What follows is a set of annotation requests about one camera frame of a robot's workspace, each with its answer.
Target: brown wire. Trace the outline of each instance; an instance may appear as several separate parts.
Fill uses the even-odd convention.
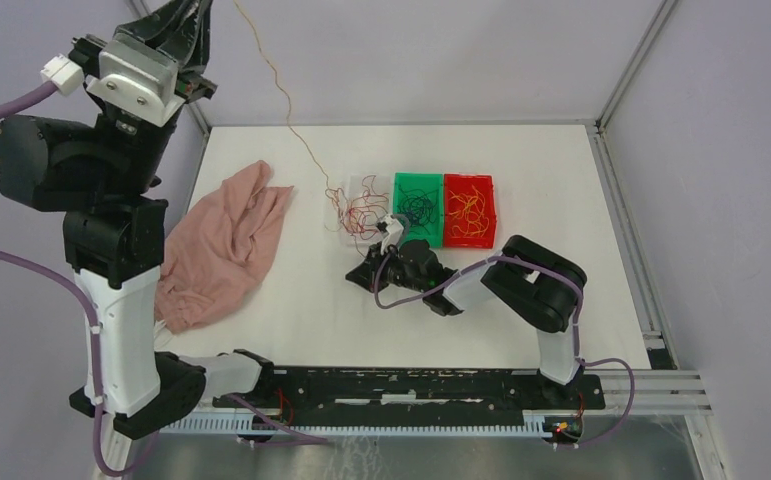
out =
[[[241,6],[240,3],[238,3],[238,0],[232,0],[235,3],[235,8],[238,9],[238,12],[241,13],[241,16],[244,17],[244,20],[247,21],[247,23],[250,26],[250,29],[253,32],[253,37],[255,37],[255,45],[258,47],[258,53],[261,55],[261,58],[264,59],[264,63],[267,64],[268,67],[270,67],[271,70],[273,70],[273,84],[276,85],[276,88],[279,89],[280,92],[282,92],[285,95],[285,98],[288,100],[288,113],[285,115],[285,125],[287,125],[288,129],[291,130],[291,133],[294,134],[295,137],[300,139],[300,141],[305,145],[306,150],[308,151],[309,156],[311,157],[311,160],[314,162],[315,165],[317,165],[317,168],[320,169],[320,172],[323,174],[324,177],[326,177],[326,188],[329,189],[329,174],[326,173],[326,170],[323,168],[323,165],[320,164],[320,162],[317,161],[317,158],[314,156],[314,152],[311,151],[311,147],[308,145],[308,142],[297,133],[297,131],[294,129],[293,125],[291,125],[291,113],[294,110],[294,104],[291,101],[291,95],[288,94],[288,91],[282,88],[282,85],[279,83],[279,70],[276,69],[276,66],[273,65],[273,62],[270,61],[270,58],[267,56],[266,53],[264,53],[264,49],[261,46],[261,38],[258,36],[258,30],[255,28],[255,24],[253,23],[252,19],[250,19],[249,15],[247,15],[247,12],[244,11],[244,7]]]

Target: tangled wires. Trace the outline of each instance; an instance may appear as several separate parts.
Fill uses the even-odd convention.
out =
[[[361,195],[355,198],[348,198],[340,187],[326,189],[326,197],[337,213],[338,231],[343,230],[356,243],[376,236],[379,233],[377,221],[388,214],[390,197],[387,193],[378,193],[375,182],[376,175],[364,177],[361,180]]]
[[[412,228],[422,228],[429,233],[429,225],[439,223],[438,190],[428,192],[420,189],[403,190],[400,188],[400,203],[397,213],[405,215]]]
[[[485,214],[485,195],[475,186],[473,194],[461,193],[450,196],[450,232],[459,237],[481,237],[491,226],[491,219]]]

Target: wire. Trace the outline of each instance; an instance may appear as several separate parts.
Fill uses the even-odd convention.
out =
[[[326,170],[323,168],[323,165],[320,164],[320,162],[317,161],[317,158],[314,156],[314,152],[312,152],[311,147],[308,145],[308,142],[297,133],[297,130],[291,125],[291,114],[294,110],[294,104],[291,101],[291,95],[288,93],[287,90],[285,90],[282,87],[282,84],[279,83],[279,70],[276,69],[276,65],[273,64],[272,61],[270,61],[270,58],[267,56],[266,53],[264,53],[264,48],[261,45],[261,38],[258,36],[258,29],[255,28],[255,23],[253,23],[252,19],[249,15],[247,15],[247,12],[244,11],[244,7],[241,6],[241,4],[238,2],[238,0],[232,0],[235,3],[235,8],[238,9],[238,12],[240,12],[241,16],[244,17],[244,20],[247,21],[247,24],[250,26],[250,30],[252,30],[253,37],[255,37],[255,45],[258,47],[258,53],[261,55],[261,58],[264,60],[264,63],[267,64],[268,67],[270,67],[271,70],[273,70],[273,84],[276,85],[276,88],[282,92],[285,95],[285,99],[288,101],[288,111],[285,114],[285,125],[288,127],[288,130],[291,131],[291,133],[294,134],[295,137],[297,137],[303,145],[305,145],[306,151],[308,151],[309,156],[311,157],[311,161],[317,165],[317,168],[320,169],[320,173],[323,174],[323,176],[326,178],[326,189],[329,190],[329,174],[326,173]]]
[[[388,260],[390,258],[391,258],[391,253],[389,252],[387,255],[385,255],[385,258],[382,259],[382,263],[379,265],[379,268],[376,270],[376,275],[373,277],[373,300],[374,302],[376,302],[376,306],[383,310],[388,310],[394,307],[398,307],[400,305],[404,305],[409,302],[422,300],[430,295],[434,295],[440,292],[441,290],[444,290],[448,286],[452,285],[453,282],[458,281],[460,278],[462,278],[462,276],[492,262],[511,263],[519,267],[534,270],[542,275],[547,275],[548,277],[558,282],[561,282],[563,285],[570,288],[574,292],[574,295],[576,295],[576,299],[577,299],[576,308],[574,309],[573,315],[571,316],[571,328],[573,329],[573,332],[572,332],[573,333],[572,335],[573,336],[573,355],[576,358],[576,361],[585,368],[599,367],[600,365],[605,365],[607,363],[618,363],[621,366],[623,366],[623,368],[626,369],[627,374],[629,374],[629,399],[627,400],[626,408],[624,408],[624,411],[621,414],[620,418],[618,419],[617,423],[615,423],[612,426],[612,428],[610,428],[609,430],[601,433],[600,435],[597,435],[594,438],[590,438],[588,440],[580,442],[578,445],[584,446],[584,445],[596,443],[596,442],[602,441],[605,438],[608,438],[610,435],[616,432],[621,425],[623,425],[626,422],[627,418],[629,418],[629,412],[632,410],[632,403],[635,399],[635,373],[633,372],[632,367],[630,367],[625,360],[620,358],[612,357],[612,358],[605,358],[603,360],[597,360],[594,362],[587,362],[579,355],[580,353],[579,315],[580,313],[582,313],[582,306],[585,301],[585,294],[582,291],[582,289],[579,287],[579,285],[573,283],[570,279],[562,276],[561,274],[554,272],[548,268],[545,268],[541,265],[537,265],[537,264],[527,262],[525,260],[521,260],[519,258],[514,258],[514,257],[492,256],[492,257],[486,258],[485,260],[480,260],[472,265],[468,265],[467,267],[456,272],[452,277],[448,278],[444,282],[440,283],[434,288],[431,288],[423,293],[419,293],[417,295],[413,295],[408,298],[397,300],[393,303],[389,303],[388,305],[383,305],[382,302],[379,300],[379,280],[382,277],[382,272],[385,269],[385,265],[388,263]]]
[[[76,300],[78,300],[79,303],[82,305],[82,309],[84,309],[85,316],[87,317],[87,320],[88,320],[88,325],[91,328],[99,326],[99,319],[96,316],[96,310],[94,309],[94,306],[91,303],[90,299],[87,297],[87,295],[85,295],[85,293],[78,286],[76,286],[75,283],[70,281],[67,277],[61,275],[58,272],[55,272],[54,270],[44,267],[43,265],[35,263],[31,260],[27,260],[25,258],[12,255],[7,252],[3,252],[2,250],[0,250],[0,260],[3,262],[10,263],[12,265],[16,265],[21,268],[25,268],[26,270],[35,272],[61,285],[68,292],[70,292],[70,294],[76,297]],[[102,348],[100,345],[100,338],[98,334],[90,335],[90,348],[91,348],[91,377],[93,381],[93,395],[94,395],[94,398],[99,398],[99,397],[103,397],[103,389],[102,389],[102,355],[101,355]],[[94,407],[94,421],[93,421],[94,459],[96,460],[96,464],[99,467],[99,470],[103,474],[109,477],[121,477],[123,475],[127,475],[133,472],[135,469],[140,467],[144,462],[146,462],[146,460],[149,458],[149,453],[152,450],[153,445],[155,444],[154,437],[157,436],[158,432],[156,432],[153,435],[153,438],[150,439],[149,444],[146,446],[144,451],[138,456],[138,458],[132,463],[132,465],[124,468],[123,470],[114,470],[108,466],[108,464],[105,462],[105,457],[102,454],[101,436],[102,436],[102,417],[104,414],[103,410],[104,410],[104,407],[102,403],[99,403]]]
[[[579,410],[576,412],[576,417],[574,417],[575,420],[578,420],[582,418],[582,414],[585,413],[585,397],[582,395],[582,392],[579,393]]]
[[[326,189],[326,197],[332,202],[337,213],[338,231],[344,230],[356,244],[356,250],[362,257],[364,253],[358,248],[358,240],[371,240],[379,234],[376,224],[388,213],[390,197],[387,193],[378,193],[374,186],[376,175],[368,175],[361,180],[361,194],[348,199],[343,188]]]
[[[284,405],[287,404],[290,413],[288,415],[288,420],[285,422],[285,425],[290,427],[291,423],[294,421],[294,406],[291,405],[291,401],[288,399],[288,397],[285,396],[281,388],[277,389],[276,393],[279,395],[279,418],[283,418]]]
[[[242,407],[246,408],[247,410],[253,412],[255,416],[260,418],[264,423],[267,425],[270,425],[271,427],[275,428],[276,430],[282,431],[287,433],[288,435],[294,436],[297,438],[297,440],[291,441],[291,442],[280,442],[280,443],[250,443],[250,445],[258,446],[258,447],[296,447],[300,445],[322,445],[324,443],[329,443],[329,440],[323,438],[323,437],[315,437],[314,435],[306,435],[305,433],[298,432],[296,430],[292,430],[291,428],[282,425],[281,423],[273,420],[272,418],[268,417],[264,413],[260,412],[257,408],[255,408],[250,402],[244,400],[243,397],[240,395],[236,395],[234,393],[226,395],[226,398],[229,400],[232,400],[233,402],[237,403],[238,405],[241,405]]]
[[[576,436],[573,436],[573,435],[571,435],[570,433],[568,433],[568,432],[566,432],[566,431],[564,431],[564,430],[558,430],[558,433],[561,433],[562,435],[564,435],[564,436],[566,436],[566,437],[570,438],[570,439],[571,439],[571,440],[573,440],[574,442],[579,442],[579,439],[580,439],[580,438],[582,438],[582,436],[581,436],[581,435],[580,435],[579,437],[576,437]]]
[[[491,226],[491,220],[485,213],[485,195],[471,185],[473,194],[460,193],[450,196],[450,202],[461,202],[461,206],[449,206],[452,218],[450,232],[459,237],[479,237],[485,235]]]
[[[46,100],[52,94],[58,91],[58,87],[52,82],[45,82],[38,88],[23,95],[20,98],[14,99],[8,103],[0,105],[0,120],[9,116],[15,115],[28,109],[40,102]]]
[[[400,188],[400,202],[397,213],[404,215],[412,228],[422,228],[428,233],[427,225],[438,224],[438,190],[428,192],[421,189],[403,190]]]

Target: pink cloth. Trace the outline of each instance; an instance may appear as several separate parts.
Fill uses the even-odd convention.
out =
[[[171,332],[220,320],[264,280],[294,188],[265,187],[272,173],[259,160],[224,180],[167,237],[155,318]]]

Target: red wire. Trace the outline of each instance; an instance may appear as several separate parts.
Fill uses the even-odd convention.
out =
[[[582,414],[585,413],[585,397],[582,393],[579,394],[579,411],[576,412],[576,418],[582,418]]]
[[[276,393],[279,395],[279,419],[281,420],[282,413],[284,412],[283,406],[287,403],[288,404],[288,410],[290,410],[288,414],[288,421],[285,422],[285,425],[290,426],[291,422],[294,421],[294,407],[291,405],[291,401],[288,400],[288,397],[285,396],[285,394],[282,392],[282,389],[279,388],[276,390]]]
[[[376,220],[388,213],[388,195],[376,192],[373,186],[375,181],[376,175],[364,177],[361,181],[362,193],[353,199],[347,198],[343,188],[326,190],[326,196],[337,213],[338,225],[354,240],[372,239],[379,233]]]

